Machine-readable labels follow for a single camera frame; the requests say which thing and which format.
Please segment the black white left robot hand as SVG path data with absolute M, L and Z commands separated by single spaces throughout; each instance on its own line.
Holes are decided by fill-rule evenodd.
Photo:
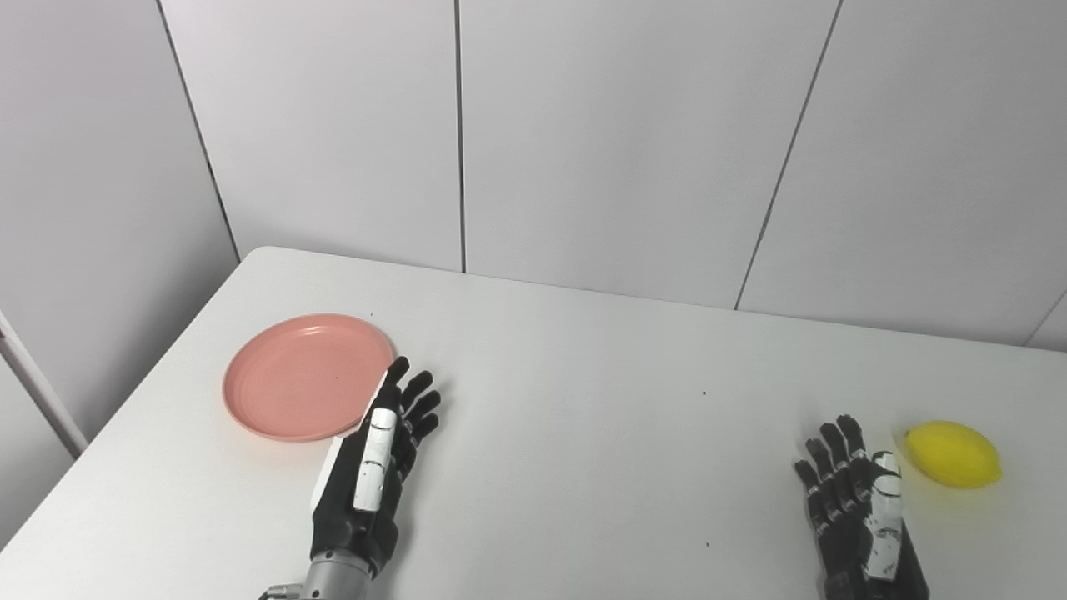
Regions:
M 312 500 L 310 558 L 348 555 L 380 577 L 399 540 L 396 514 L 423 440 L 437 429 L 442 402 L 431 372 L 408 381 L 397 357 L 359 426 L 333 437 Z

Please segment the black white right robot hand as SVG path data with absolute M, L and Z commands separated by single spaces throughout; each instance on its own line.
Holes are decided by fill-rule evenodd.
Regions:
M 892 452 L 869 453 L 849 414 L 805 441 L 795 463 L 824 569 L 827 599 L 929 599 L 904 521 L 903 479 Z

